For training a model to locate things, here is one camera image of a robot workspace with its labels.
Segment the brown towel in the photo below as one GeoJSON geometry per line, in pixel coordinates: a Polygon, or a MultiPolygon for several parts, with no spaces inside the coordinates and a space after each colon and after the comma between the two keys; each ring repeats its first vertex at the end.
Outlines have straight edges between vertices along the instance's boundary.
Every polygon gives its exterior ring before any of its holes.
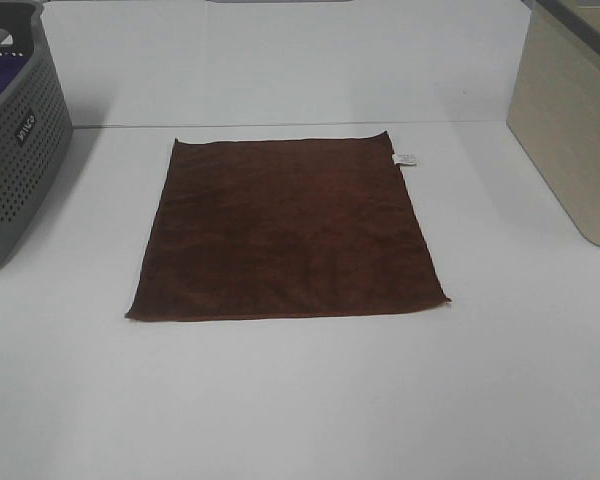
{"type": "Polygon", "coordinates": [[[175,142],[128,317],[404,314],[447,302],[387,133],[175,142]]]}

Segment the beige plastic bin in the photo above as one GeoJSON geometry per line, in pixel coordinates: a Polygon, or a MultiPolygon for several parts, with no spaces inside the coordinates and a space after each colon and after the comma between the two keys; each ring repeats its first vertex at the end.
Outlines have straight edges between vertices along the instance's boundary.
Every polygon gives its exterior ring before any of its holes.
{"type": "Polygon", "coordinates": [[[533,4],[507,125],[600,247],[600,1],[533,4]]]}

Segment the grey perforated basket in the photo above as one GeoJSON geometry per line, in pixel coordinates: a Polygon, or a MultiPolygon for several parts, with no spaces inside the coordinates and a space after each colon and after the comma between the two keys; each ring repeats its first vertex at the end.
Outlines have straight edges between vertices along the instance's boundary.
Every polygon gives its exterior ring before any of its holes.
{"type": "Polygon", "coordinates": [[[0,61],[22,61],[0,93],[0,267],[35,218],[67,154],[73,126],[42,23],[43,4],[0,1],[0,61]]]}

